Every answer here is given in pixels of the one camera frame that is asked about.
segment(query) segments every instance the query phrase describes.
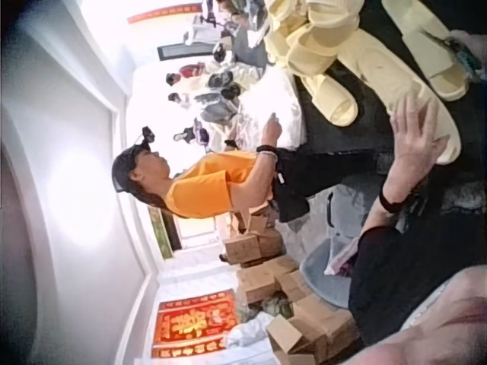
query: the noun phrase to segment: black pants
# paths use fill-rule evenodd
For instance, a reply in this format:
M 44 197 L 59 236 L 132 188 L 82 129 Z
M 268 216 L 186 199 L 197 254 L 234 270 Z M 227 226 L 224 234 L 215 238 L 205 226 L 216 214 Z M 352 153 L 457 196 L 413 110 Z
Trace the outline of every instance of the black pants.
M 278 176 L 272 182 L 279 220 L 287 223 L 310 211 L 307 199 L 346 176 L 375 171 L 374 154 L 305 154 L 278 149 Z

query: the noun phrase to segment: black wristband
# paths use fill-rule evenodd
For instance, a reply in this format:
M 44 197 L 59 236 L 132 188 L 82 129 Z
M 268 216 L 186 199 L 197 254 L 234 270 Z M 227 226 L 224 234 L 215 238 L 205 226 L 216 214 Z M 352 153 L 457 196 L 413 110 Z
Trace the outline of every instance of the black wristband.
M 391 214 L 398 214 L 401 209 L 403 208 L 404 202 L 401 203 L 389 203 L 384 196 L 384 193 L 382 189 L 380 190 L 379 194 L 379 202 L 380 204 L 384 207 L 386 211 L 388 211 Z
M 263 145 L 261 145 L 261 146 L 259 146 L 257 148 L 257 153 L 263 152 L 263 151 L 272 152 L 273 154 L 275 154 L 276 156 L 278 156 L 277 155 L 277 148 L 275 148 L 273 146 L 269 146 L 268 144 L 263 144 Z

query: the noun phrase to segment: stacked slippers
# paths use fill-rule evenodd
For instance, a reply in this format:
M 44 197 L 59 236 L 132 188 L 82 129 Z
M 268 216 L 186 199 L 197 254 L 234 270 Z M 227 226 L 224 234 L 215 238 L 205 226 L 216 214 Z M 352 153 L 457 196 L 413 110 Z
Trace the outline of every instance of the stacked slippers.
M 415 90 L 420 104 L 439 103 L 435 137 L 450 135 L 437 164 L 454 162 L 461 140 L 451 114 L 438 96 L 451 101 L 466 93 L 464 72 L 444 49 L 425 39 L 422 30 L 444 37 L 447 29 L 418 0 L 382 0 L 403 33 L 403 41 L 433 91 L 379 40 L 358 29 L 364 0 L 265 0 L 271 27 L 264 37 L 269 60 L 301 77 L 314 106 L 338 127 L 358 115 L 354 97 L 325 72 L 338 59 L 379 97 L 389 114 L 397 98 Z
M 358 115 L 354 97 L 324 72 L 339 47 L 357 29 L 364 0 L 266 0 L 269 61 L 301 77 L 314 106 L 333 125 L 346 127 Z

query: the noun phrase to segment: orange t-shirt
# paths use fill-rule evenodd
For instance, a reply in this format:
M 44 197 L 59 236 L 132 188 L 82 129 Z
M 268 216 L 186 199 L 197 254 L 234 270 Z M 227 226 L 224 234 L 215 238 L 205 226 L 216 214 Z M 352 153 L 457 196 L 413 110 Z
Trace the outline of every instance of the orange t-shirt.
M 187 218 L 208 218 L 231 211 L 228 183 L 243 183 L 256 162 L 256 154 L 229 151 L 205 155 L 167 192 L 166 206 Z

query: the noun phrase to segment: red banner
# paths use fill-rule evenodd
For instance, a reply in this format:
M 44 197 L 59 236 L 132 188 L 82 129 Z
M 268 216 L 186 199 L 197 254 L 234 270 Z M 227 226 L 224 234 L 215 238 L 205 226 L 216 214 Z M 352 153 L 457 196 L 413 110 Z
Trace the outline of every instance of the red banner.
M 221 350 L 224 335 L 236 324 L 232 290 L 161 303 L 152 357 L 191 356 Z
M 202 13 L 202 12 L 203 9 L 201 3 L 183 4 L 183 5 L 175 5 L 167 8 L 146 11 L 145 13 L 128 17 L 127 21 L 129 22 L 129 24 L 134 24 L 137 23 L 138 21 L 146 21 L 147 19 L 152 19 L 155 17 L 166 17 L 168 15 L 191 14 L 191 13 Z

